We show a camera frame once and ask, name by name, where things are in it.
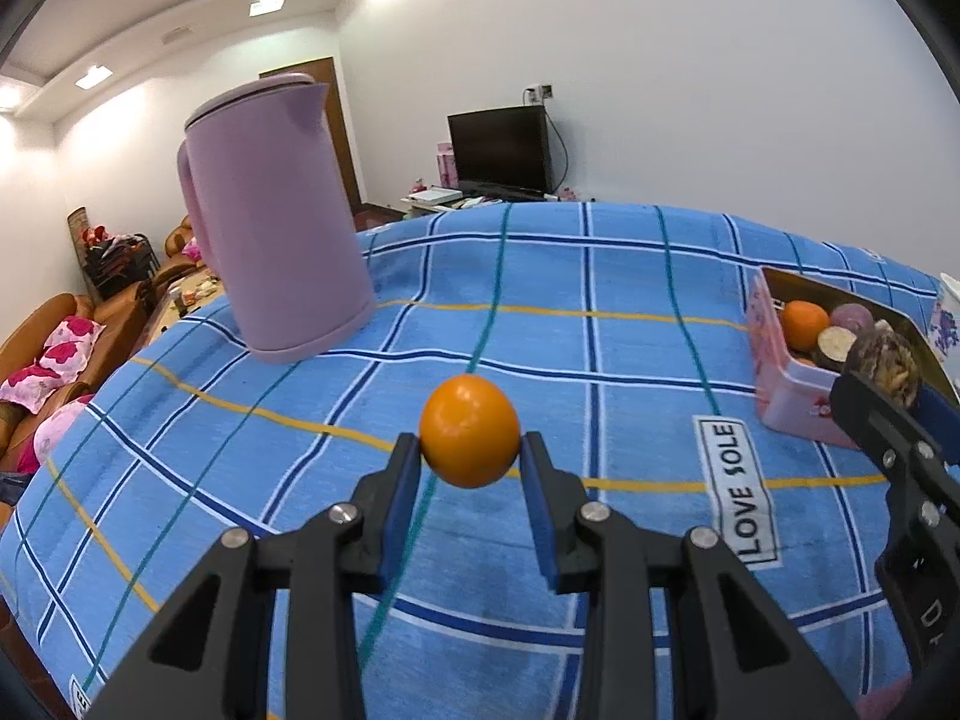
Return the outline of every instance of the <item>kettle lid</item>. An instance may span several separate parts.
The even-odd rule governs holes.
[[[222,95],[217,95],[217,97],[213,98],[213,100],[208,100],[203,105],[200,105],[200,107],[197,108],[197,110],[190,114],[190,116],[186,119],[184,129],[190,127],[191,124],[195,124],[197,119],[201,119],[207,114],[213,113],[216,110],[220,110],[221,108],[231,105],[232,103],[238,103],[240,100],[251,98],[254,95],[260,95],[265,92],[275,92],[284,86],[308,85],[314,83],[316,83],[316,81],[314,81],[314,79],[312,79],[312,77],[308,76],[306,73],[281,73],[277,76],[267,76],[265,79],[258,79],[256,81],[251,81],[250,83],[245,83],[243,86],[238,86],[236,89],[224,92]]]

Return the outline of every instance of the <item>power cord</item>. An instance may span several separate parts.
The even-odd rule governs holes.
[[[527,104],[527,95],[529,95],[531,91],[531,89],[523,90],[523,97],[521,98],[522,104]],[[553,131],[557,133],[557,140],[560,141],[560,147],[563,148],[563,177],[557,182],[557,186],[555,186],[553,191],[550,193],[557,194],[558,191],[560,191],[560,187],[563,186],[563,182],[566,180],[566,175],[568,172],[570,172],[570,152],[566,150],[566,143],[563,141],[563,135],[560,135],[560,130],[557,129],[553,119],[550,118],[550,112],[546,109],[546,105],[544,105],[544,114],[546,114],[546,121],[550,122],[550,126],[553,127]]]

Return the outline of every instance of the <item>orange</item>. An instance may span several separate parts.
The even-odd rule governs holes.
[[[817,346],[817,336],[830,327],[829,314],[816,303],[791,300],[781,312],[786,346],[808,352]]]
[[[458,488],[482,488],[514,463],[520,420],[498,386],[463,373],[427,399],[419,440],[426,463],[440,479]]]

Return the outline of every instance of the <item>triangular cutout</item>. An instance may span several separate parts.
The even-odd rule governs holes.
[[[157,637],[150,660],[182,671],[197,671],[203,663],[203,651],[219,593],[220,577],[209,576],[203,580],[166,630]]]
[[[728,574],[720,576],[720,594],[730,620],[736,662],[745,674],[785,664],[790,653],[766,617]]]

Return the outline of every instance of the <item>air vent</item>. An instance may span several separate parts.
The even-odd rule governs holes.
[[[175,43],[178,40],[184,39],[187,35],[192,35],[193,30],[189,26],[178,26],[176,29],[171,29],[163,37],[160,38],[160,42],[169,46],[171,43]]]

